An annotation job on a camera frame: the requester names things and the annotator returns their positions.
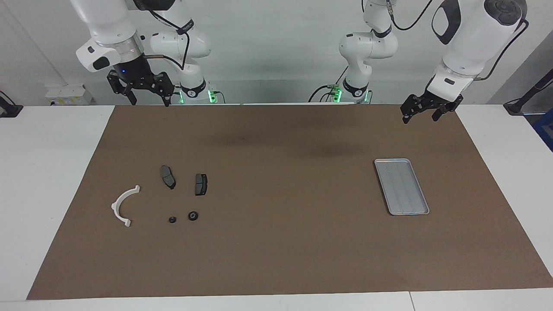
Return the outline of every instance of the white semicircular part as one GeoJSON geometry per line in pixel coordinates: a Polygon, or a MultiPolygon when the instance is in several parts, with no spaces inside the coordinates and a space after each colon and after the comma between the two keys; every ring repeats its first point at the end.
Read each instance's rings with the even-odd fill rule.
{"type": "Polygon", "coordinates": [[[111,205],[111,209],[113,210],[113,212],[115,213],[115,217],[117,217],[117,219],[123,221],[125,223],[125,226],[126,227],[129,227],[131,225],[131,220],[130,219],[127,219],[127,218],[123,218],[121,217],[121,215],[119,214],[119,208],[121,207],[121,203],[123,203],[123,201],[125,201],[126,198],[128,198],[129,196],[135,194],[135,193],[139,193],[140,192],[140,186],[137,185],[136,187],[134,187],[134,189],[131,189],[129,191],[125,191],[125,193],[123,193],[118,199],[117,201],[115,201],[112,205],[111,205]]]}
{"type": "Polygon", "coordinates": [[[439,8],[432,19],[432,27],[438,35],[444,35],[449,27],[449,20],[447,20],[447,14],[444,8],[439,8]]]}

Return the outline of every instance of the black grommet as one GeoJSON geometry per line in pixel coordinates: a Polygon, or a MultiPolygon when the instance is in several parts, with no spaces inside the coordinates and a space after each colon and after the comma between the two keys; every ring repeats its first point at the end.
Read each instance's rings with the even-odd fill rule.
{"type": "Polygon", "coordinates": [[[194,220],[198,219],[198,212],[197,211],[191,211],[188,214],[188,219],[190,219],[191,221],[194,221],[194,220]]]}

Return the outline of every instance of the green led light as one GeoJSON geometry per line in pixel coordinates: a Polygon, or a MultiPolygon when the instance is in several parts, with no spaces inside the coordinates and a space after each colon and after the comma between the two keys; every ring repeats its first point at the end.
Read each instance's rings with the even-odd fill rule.
{"type": "Polygon", "coordinates": [[[337,89],[338,93],[334,95],[334,102],[340,102],[342,100],[342,90],[337,89]]]}
{"type": "Polygon", "coordinates": [[[209,94],[209,102],[210,103],[217,102],[217,96],[215,94],[213,94],[212,91],[207,90],[207,93],[209,94]]]}

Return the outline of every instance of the white wall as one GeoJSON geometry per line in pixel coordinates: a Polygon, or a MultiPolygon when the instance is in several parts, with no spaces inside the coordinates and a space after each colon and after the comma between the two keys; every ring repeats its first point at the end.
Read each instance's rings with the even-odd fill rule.
{"type": "MultiPolygon", "coordinates": [[[[112,93],[107,72],[91,74],[77,61],[75,50],[89,37],[69,0],[0,0],[23,26],[0,20],[0,87],[26,105],[42,105],[45,83],[58,83],[57,70],[71,84],[84,83],[101,104],[126,104],[112,93]],[[39,51],[23,44],[35,42],[53,68],[45,65],[39,51]]],[[[187,0],[197,27],[214,42],[213,53],[200,60],[205,76],[217,84],[229,102],[304,102],[320,85],[335,82],[346,66],[338,52],[341,37],[366,31],[357,0],[187,0]]],[[[400,1],[395,13],[400,25],[418,16],[426,0],[400,1]]],[[[553,30],[553,2],[528,0],[530,29],[505,55],[496,74],[474,83],[465,93],[465,103],[486,103],[507,78],[553,30]]],[[[419,25],[397,32],[400,49],[395,57],[372,61],[374,102],[403,102],[411,93],[423,92],[445,48],[430,29],[436,0],[419,25]]],[[[141,34],[147,37],[167,30],[147,13],[132,11],[141,34]]],[[[171,67],[152,61],[154,71],[171,67]]],[[[139,103],[160,103],[147,91],[137,91],[139,103]]]]}

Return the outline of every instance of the brown paper mat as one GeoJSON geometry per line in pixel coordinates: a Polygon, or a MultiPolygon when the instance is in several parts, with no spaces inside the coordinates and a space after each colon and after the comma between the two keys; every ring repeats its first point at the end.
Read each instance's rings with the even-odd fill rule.
{"type": "Polygon", "coordinates": [[[541,287],[551,275],[454,114],[118,106],[28,299],[541,287]],[[373,161],[395,157],[429,215],[388,214],[373,161]],[[127,228],[110,206],[137,184],[127,228]]]}

